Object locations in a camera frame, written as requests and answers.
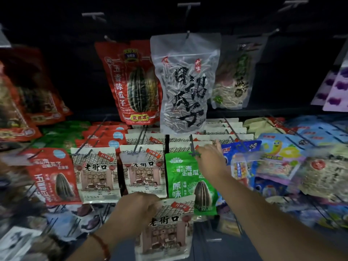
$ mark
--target blue cloud badge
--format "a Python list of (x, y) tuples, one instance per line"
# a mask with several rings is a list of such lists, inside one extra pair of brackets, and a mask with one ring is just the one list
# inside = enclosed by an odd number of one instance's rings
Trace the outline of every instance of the blue cloud badge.
[(123, 139), (123, 134), (121, 132), (115, 132), (113, 134), (113, 137), (114, 138), (119, 138), (119, 139)]
[(56, 158), (65, 158), (65, 153), (64, 153), (62, 150), (55, 149), (55, 150), (53, 151), (53, 155), (54, 155)]
[(117, 148), (120, 147), (120, 143), (119, 143), (118, 141), (111, 140), (111, 141), (109, 141), (109, 146), (111, 146), (111, 147), (117, 149)]

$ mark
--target forearm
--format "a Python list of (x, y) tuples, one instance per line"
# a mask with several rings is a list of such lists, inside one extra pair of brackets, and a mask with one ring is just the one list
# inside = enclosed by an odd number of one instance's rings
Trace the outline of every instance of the forearm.
[(237, 216), (264, 261), (347, 260), (322, 236), (229, 175), (212, 183)]
[[(116, 245), (121, 241), (117, 233), (111, 232), (107, 224), (99, 228), (95, 234), (99, 236), (105, 244), (109, 246), (110, 254)], [(74, 252), (67, 261), (102, 261), (104, 252), (101, 245), (92, 237), (87, 237), (86, 241)]]

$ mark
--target bracelet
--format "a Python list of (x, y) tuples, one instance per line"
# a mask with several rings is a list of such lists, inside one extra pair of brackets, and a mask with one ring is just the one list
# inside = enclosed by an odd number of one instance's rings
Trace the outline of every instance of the bracelet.
[(111, 258), (110, 251), (109, 251), (109, 246), (103, 242), (103, 240), (98, 236), (93, 233), (90, 233), (89, 236), (93, 237), (102, 247), (102, 250), (104, 252), (104, 260), (109, 261)]

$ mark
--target hand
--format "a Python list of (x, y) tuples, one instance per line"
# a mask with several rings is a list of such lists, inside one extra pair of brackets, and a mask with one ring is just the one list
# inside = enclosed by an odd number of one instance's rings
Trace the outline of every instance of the hand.
[(110, 245), (138, 236), (160, 209), (161, 206), (157, 203), (159, 200), (154, 194), (142, 192), (123, 196), (108, 221), (96, 234)]
[(219, 140), (215, 141), (215, 145), (205, 145), (197, 148), (200, 157), (196, 156), (198, 167), (202, 175), (214, 185), (214, 181), (218, 176), (230, 175), (226, 166), (226, 161), (222, 153)]

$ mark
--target purple fruit illustration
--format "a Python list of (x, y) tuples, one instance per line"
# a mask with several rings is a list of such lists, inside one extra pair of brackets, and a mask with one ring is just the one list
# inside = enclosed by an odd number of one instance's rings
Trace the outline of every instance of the purple fruit illustration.
[(333, 98), (333, 97), (331, 97), (330, 99), (328, 99), (328, 103), (332, 104), (332, 105), (340, 105), (341, 98)]
[(338, 90), (348, 90), (348, 83), (344, 83), (344, 82), (337, 82), (335, 87), (338, 89)]
[(320, 100), (326, 100), (327, 97), (328, 97), (328, 94), (326, 94), (326, 93), (318, 93), (317, 94), (317, 98)]
[(331, 78), (325, 81), (326, 85), (329, 85), (329, 86), (332, 86), (334, 82), (335, 82), (335, 80), (333, 80)]
[(344, 78), (348, 78), (348, 68), (341, 69), (341, 76)]

